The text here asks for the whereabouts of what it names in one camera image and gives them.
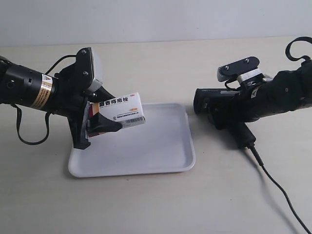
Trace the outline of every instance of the white tray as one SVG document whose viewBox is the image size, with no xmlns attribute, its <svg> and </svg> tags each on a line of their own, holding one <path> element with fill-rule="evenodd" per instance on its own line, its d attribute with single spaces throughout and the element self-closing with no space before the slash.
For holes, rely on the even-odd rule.
<svg viewBox="0 0 312 234">
<path fill-rule="evenodd" d="M 186 111 L 180 104 L 143 104 L 146 123 L 89 138 L 72 149 L 68 169 L 76 177 L 183 172 L 195 164 Z"/>
</svg>

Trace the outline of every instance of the table surface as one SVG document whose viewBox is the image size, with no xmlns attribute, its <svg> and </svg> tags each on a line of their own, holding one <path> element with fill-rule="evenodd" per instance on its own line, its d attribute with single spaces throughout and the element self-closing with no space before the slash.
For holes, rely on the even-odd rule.
<svg viewBox="0 0 312 234">
<path fill-rule="evenodd" d="M 235 149 L 226 131 L 195 116 L 196 88 L 223 87 L 218 66 L 248 56 L 275 76 L 294 70 L 284 53 L 294 37 L 92 45 L 105 69 L 104 86 L 115 96 L 138 91 L 143 102 L 186 106 L 196 164 L 188 172 L 76 179 L 68 173 L 71 135 L 66 118 L 51 116 L 51 133 L 39 146 L 18 140 L 16 110 L 0 106 L 1 233 L 45 234 L 262 234 L 304 233 L 281 192 L 248 152 Z M 6 47 L 0 55 L 45 72 L 58 58 L 85 45 Z M 312 55 L 295 44 L 295 55 Z M 55 71 L 72 60 L 65 61 Z M 23 108 L 21 134 L 45 134 L 44 113 Z M 249 124 L 267 170 L 284 186 L 312 228 L 312 109 Z"/>
</svg>

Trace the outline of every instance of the warning label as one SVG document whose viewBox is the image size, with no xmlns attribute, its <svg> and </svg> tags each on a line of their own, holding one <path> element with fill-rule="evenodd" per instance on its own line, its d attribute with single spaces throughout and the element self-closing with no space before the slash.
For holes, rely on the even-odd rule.
<svg viewBox="0 0 312 234">
<path fill-rule="evenodd" d="M 47 102 L 53 85 L 53 79 L 50 76 L 42 74 L 42 83 L 36 100 L 31 105 L 32 108 L 41 109 Z"/>
</svg>

